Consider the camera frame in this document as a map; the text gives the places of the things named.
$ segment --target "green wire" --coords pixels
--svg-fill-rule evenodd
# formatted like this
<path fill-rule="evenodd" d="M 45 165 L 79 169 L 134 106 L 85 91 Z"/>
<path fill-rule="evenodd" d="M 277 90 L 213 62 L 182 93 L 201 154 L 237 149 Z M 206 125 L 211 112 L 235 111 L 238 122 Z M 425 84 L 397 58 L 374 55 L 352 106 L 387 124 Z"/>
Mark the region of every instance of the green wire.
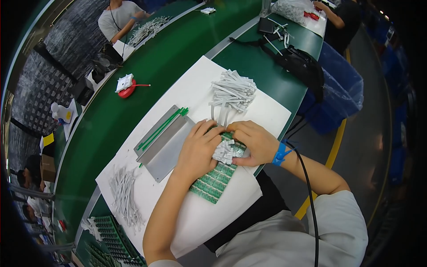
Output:
<path fill-rule="evenodd" d="M 169 119 L 167 119 L 145 142 L 143 142 L 142 144 L 140 144 L 138 146 L 138 149 L 141 149 L 141 147 L 143 146 L 142 150 L 144 151 L 145 149 L 147 149 L 147 147 L 151 144 L 151 142 L 169 125 L 169 123 L 178 115 L 181 114 L 181 116 L 185 116 L 188 113 L 188 108 L 180 108 L 179 110 L 177 110 L 172 116 L 169 117 Z"/>
<path fill-rule="evenodd" d="M 167 119 L 162 125 L 160 125 L 160 127 L 150 136 L 150 137 L 148 137 L 148 139 L 145 141 L 145 142 L 143 142 L 142 144 L 140 144 L 139 146 L 138 146 L 138 149 L 137 150 L 139 150 L 143 145 L 145 145 L 147 142 L 149 142 L 149 143 L 151 143 L 151 141 L 152 141 L 152 137 L 155 135 L 155 137 L 159 134 L 159 130 L 160 131 L 162 131 L 163 129 L 164 129 L 164 127 L 165 126 L 167 126 L 170 122 L 171 122 L 171 120 L 173 119 L 173 118 L 175 118 L 175 116 L 182 110 L 183 108 L 181 108 L 181 109 L 179 109 L 179 110 L 177 110 L 172 116 L 170 116 L 169 117 L 169 119 Z"/>

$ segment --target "cardboard box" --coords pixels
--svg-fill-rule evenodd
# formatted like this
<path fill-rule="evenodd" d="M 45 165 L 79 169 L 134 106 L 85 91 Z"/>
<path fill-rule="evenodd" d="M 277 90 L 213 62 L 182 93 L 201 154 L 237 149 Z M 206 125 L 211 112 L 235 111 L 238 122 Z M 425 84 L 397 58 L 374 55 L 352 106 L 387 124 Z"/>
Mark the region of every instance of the cardboard box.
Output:
<path fill-rule="evenodd" d="M 52 157 L 49 157 L 45 154 L 41 155 L 40 173 L 41 173 L 41 179 L 43 181 L 55 182 L 56 169 L 55 169 L 55 162 Z"/>

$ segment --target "blue wrist strap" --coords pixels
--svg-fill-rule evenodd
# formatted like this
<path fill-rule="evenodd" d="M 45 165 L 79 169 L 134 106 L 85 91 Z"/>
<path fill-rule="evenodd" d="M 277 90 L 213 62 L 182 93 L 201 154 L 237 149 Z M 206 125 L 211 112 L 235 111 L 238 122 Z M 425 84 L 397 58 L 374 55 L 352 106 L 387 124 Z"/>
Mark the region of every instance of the blue wrist strap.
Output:
<path fill-rule="evenodd" d="M 274 155 L 273 164 L 280 166 L 285 161 L 284 157 L 291 153 L 294 149 L 285 152 L 286 146 L 282 142 L 279 143 L 279 149 L 277 149 L 276 155 Z"/>

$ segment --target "white spray bottle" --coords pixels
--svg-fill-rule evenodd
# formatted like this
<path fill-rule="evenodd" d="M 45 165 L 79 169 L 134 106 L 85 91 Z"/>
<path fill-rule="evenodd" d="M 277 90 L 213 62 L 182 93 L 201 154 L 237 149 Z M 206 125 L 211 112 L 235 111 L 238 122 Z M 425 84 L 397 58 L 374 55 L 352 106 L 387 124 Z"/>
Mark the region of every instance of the white spray bottle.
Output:
<path fill-rule="evenodd" d="M 50 105 L 50 110 L 52 111 L 52 118 L 59 121 L 59 123 L 69 124 L 71 122 L 71 117 L 73 115 L 72 109 L 58 105 L 57 102 L 53 102 Z"/>

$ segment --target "black bag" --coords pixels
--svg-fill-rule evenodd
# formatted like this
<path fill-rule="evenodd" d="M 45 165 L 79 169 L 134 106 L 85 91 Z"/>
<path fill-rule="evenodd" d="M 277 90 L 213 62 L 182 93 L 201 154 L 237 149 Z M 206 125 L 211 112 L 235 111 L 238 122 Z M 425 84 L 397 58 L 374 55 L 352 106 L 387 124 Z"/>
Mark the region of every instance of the black bag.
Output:
<path fill-rule="evenodd" d="M 270 41 L 279 38 L 277 34 L 266 34 L 266 37 Z M 265 38 L 261 38 L 258 41 L 252 42 L 242 42 L 232 37 L 230 37 L 230 40 L 236 41 L 239 44 L 261 47 L 261 49 L 270 57 L 272 57 L 277 64 L 288 70 L 292 75 L 304 83 L 311 91 L 313 91 L 317 103 L 322 102 L 323 84 L 325 83 L 323 70 L 319 63 L 307 52 L 300 49 L 295 49 L 293 45 L 290 45 L 288 48 L 280 50 L 280 52 L 283 54 L 283 56 L 281 56 L 279 53 L 274 54 L 273 51 L 265 46 L 267 43 Z"/>

